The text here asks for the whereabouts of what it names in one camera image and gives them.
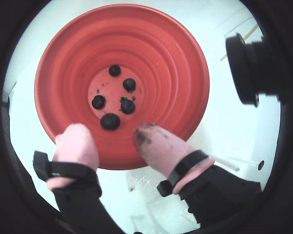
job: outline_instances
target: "black cuff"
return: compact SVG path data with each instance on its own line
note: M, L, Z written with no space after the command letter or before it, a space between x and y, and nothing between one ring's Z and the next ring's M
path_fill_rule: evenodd
M165 197L171 195L173 188L188 173L188 171L206 158L208 158L208 156L201 150L193 151L185 156L172 170L168 179L161 181L157 185L157 190L161 196Z
M64 220L77 234L125 234L105 210L94 185L76 181L52 192Z
M189 213L206 227L233 215L260 193L259 182L241 179L213 165L185 185L179 195L186 200Z
M48 155L35 151L33 165L39 179L47 181L53 177L67 177L77 179L82 183L91 184L102 195L97 173L90 167L70 162L49 162Z

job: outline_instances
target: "pink glove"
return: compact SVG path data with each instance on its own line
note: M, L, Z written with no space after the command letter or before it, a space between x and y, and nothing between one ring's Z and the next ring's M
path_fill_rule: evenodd
M169 177L175 166L195 149L171 132L154 124L141 124L133 134L133 142L146 163ZM190 181L214 164L215 160L205 159L194 166L174 187L173 193L180 190Z
M99 155L93 137L89 129L81 123L69 125L63 134L55 138L57 149L52 161L74 162L84 164L97 170L99 167ZM47 180L49 190L65 187L74 179L54 177Z

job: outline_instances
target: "black knob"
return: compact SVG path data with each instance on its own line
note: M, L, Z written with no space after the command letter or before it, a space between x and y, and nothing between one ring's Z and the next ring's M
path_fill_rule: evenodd
M105 105L105 97L103 97L102 95L96 95L91 103L93 108L100 110Z
M123 81L123 87L127 92L133 92L136 89L136 82L133 78L128 78Z
M245 44L238 33L226 40L235 88L243 104L258 105L258 95L281 95L280 60L265 41Z
M101 126L106 130L115 130L121 124L118 115L114 113L105 114L100 120Z
M132 100L126 99L122 101L121 110L125 114L131 114L136 109L136 105Z
M109 70L109 74L113 77L118 76L121 73L121 68L118 65L112 65Z

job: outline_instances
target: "white surface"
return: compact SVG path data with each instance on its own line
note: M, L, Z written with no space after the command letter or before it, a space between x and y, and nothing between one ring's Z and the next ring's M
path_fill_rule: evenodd
M95 7L119 0L53 0L31 22L11 58L4 91L10 93L10 132L12 145L32 176L37 192L58 208L53 194L40 181L32 167L34 150L52 159L54 143L40 124L34 103L34 79L40 57L54 35L76 16ZM265 160L261 171L254 163L231 160L240 167L239 177L266 185L272 168L278 136L280 105L276 98L260 96L259 107L241 104L228 64L225 37L242 36L256 24L250 12L237 0L137 0L127 1L155 7L179 20L200 44L209 66L210 95L205 115L188 142L208 154L224 158ZM257 29L246 42L260 40ZM131 171L98 169L103 189L102 203L127 233L168 234L199 227L187 213L179 196L160 197L156 185L164 178L150 167Z

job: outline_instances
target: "blueberry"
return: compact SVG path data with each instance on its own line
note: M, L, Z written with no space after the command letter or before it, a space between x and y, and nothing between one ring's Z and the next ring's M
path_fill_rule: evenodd
M121 68L118 65L112 65L109 70L109 74L113 77L118 76L121 73Z
M115 130L121 124L121 120L118 115L114 113L108 113L101 118L100 124L106 130Z
M133 78L128 78L123 81L123 87L127 92L132 92L136 89L136 82Z
M124 100L121 105L121 110L125 114L131 114L136 109L136 105L132 100Z
M100 110L105 105L105 97L102 95L96 95L91 103L94 109Z

